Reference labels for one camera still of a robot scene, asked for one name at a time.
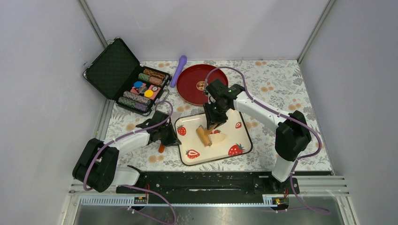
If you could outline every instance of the small orange item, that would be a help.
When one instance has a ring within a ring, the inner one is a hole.
[[[159,146],[159,153],[163,153],[164,152],[164,145],[160,145]]]

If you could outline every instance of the blue poker chip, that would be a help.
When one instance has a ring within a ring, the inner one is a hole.
[[[142,86],[142,82],[141,81],[136,81],[135,83],[134,83],[134,87],[135,88],[140,88]]]

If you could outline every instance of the purple object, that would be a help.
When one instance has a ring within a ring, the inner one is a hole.
[[[180,75],[180,73],[183,71],[183,68],[184,68],[186,62],[187,62],[186,56],[185,55],[181,56],[180,60],[178,61],[178,66],[177,66],[176,72],[174,73],[173,79],[171,80],[170,87],[173,88],[176,86],[177,78]]]
[[[134,108],[135,108],[135,109],[138,109],[138,110],[141,110],[141,111],[143,111],[143,112],[145,112],[147,106],[144,105],[144,104],[141,104],[141,103],[137,102],[137,103],[134,105]]]

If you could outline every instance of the white wall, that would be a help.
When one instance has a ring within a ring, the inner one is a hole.
[[[74,0],[0,1],[0,224],[53,225],[104,98],[101,45]]]
[[[139,60],[297,59],[328,0],[87,0]]]
[[[301,65],[362,225],[398,219],[397,12],[396,0],[337,1]]]

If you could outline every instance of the yellow poker chip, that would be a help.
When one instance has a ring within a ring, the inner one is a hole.
[[[144,93],[144,96],[147,97],[147,98],[152,97],[152,95],[153,95],[153,91],[152,90],[147,90]]]

